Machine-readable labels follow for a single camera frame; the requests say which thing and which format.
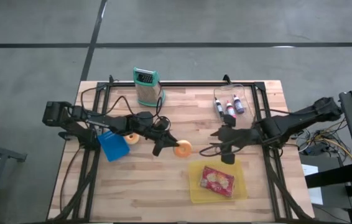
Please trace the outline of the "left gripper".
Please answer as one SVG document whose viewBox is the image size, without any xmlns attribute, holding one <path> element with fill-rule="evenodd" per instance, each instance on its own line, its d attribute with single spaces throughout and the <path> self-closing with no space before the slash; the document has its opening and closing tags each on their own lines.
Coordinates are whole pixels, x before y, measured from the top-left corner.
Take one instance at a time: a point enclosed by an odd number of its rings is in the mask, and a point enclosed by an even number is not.
<svg viewBox="0 0 352 224">
<path fill-rule="evenodd" d="M 170 133 L 170 121 L 161 118 L 153 127 L 154 117 L 150 111 L 139 112 L 132 116 L 132 131 L 155 142 L 152 154 L 158 156 L 167 146 L 179 146 L 177 139 Z"/>
</svg>

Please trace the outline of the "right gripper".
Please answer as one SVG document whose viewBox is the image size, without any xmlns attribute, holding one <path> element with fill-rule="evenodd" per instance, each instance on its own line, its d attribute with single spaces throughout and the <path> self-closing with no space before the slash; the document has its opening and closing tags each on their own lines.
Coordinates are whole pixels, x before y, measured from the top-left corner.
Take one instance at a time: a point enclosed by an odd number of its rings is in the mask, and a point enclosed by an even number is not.
<svg viewBox="0 0 352 224">
<path fill-rule="evenodd" d="M 245 146 L 261 143 L 261 136 L 256 129 L 233 129 L 236 126 L 236 118 L 226 114 L 223 116 L 221 127 L 210 136 L 219 137 L 222 143 L 214 144 L 215 152 L 221 156 L 225 164 L 235 163 L 235 154 L 232 146 L 244 148 Z"/>
</svg>

